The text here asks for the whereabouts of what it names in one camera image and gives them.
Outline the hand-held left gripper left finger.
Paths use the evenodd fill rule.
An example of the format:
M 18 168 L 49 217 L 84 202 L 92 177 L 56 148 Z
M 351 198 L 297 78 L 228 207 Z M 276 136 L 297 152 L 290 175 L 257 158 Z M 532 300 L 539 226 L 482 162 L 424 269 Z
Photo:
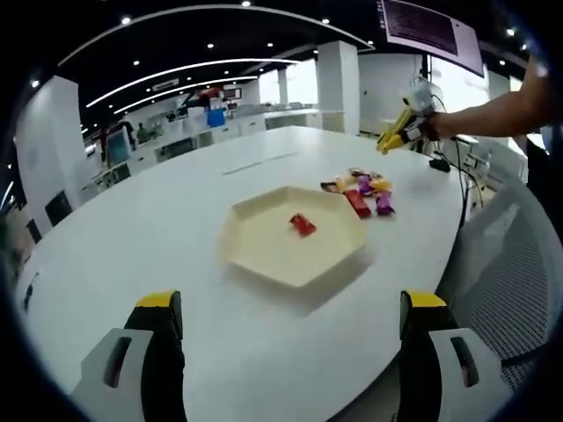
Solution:
M 81 363 L 71 397 L 91 421 L 186 421 L 178 290 L 139 300 Z

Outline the person's right hand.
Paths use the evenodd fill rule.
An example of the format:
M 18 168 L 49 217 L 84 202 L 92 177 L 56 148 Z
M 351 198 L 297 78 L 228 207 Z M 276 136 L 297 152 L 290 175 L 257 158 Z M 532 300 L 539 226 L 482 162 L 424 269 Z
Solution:
M 424 135 L 432 142 L 447 138 L 448 126 L 445 113 L 429 114 L 423 124 Z

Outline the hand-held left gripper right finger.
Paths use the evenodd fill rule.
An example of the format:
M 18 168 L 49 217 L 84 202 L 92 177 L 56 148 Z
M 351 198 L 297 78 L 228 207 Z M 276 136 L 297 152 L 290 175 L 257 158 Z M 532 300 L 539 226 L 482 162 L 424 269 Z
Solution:
M 491 421 L 512 395 L 501 360 L 437 295 L 400 295 L 399 421 Z

